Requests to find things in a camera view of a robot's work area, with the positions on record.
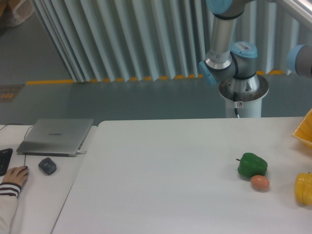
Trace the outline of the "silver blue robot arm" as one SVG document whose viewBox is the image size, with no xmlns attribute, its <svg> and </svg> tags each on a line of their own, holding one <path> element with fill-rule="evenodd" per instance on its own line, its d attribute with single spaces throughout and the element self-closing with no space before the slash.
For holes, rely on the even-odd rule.
<svg viewBox="0 0 312 234">
<path fill-rule="evenodd" d="M 219 85 L 221 95 L 232 102 L 263 98 L 269 85 L 256 74 L 257 48 L 249 42 L 232 43 L 236 20 L 253 0 L 207 0 L 214 15 L 210 49 L 199 69 L 208 84 Z M 290 15 L 312 30 L 312 3 L 308 0 L 268 0 L 284 7 Z M 312 47 L 295 46 L 287 55 L 287 68 L 312 78 Z"/>
</svg>

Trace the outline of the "striped cream sleeve forearm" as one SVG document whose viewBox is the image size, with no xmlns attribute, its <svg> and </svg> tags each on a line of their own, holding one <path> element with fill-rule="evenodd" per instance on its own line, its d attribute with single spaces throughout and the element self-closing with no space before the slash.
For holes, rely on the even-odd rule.
<svg viewBox="0 0 312 234">
<path fill-rule="evenodd" d="M 8 234 L 18 206 L 21 186 L 15 183 L 0 184 L 0 233 Z"/>
</svg>

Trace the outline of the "person's hand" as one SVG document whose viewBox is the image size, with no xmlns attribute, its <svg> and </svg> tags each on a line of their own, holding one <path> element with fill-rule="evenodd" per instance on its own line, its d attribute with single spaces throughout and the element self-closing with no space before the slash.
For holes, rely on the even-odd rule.
<svg viewBox="0 0 312 234">
<path fill-rule="evenodd" d="M 17 187 L 19 190 L 22 189 L 23 185 L 28 179 L 28 176 L 21 176 L 21 171 L 25 166 L 14 167 L 7 170 L 7 173 L 4 175 L 2 184 L 4 185 L 13 185 Z"/>
</svg>

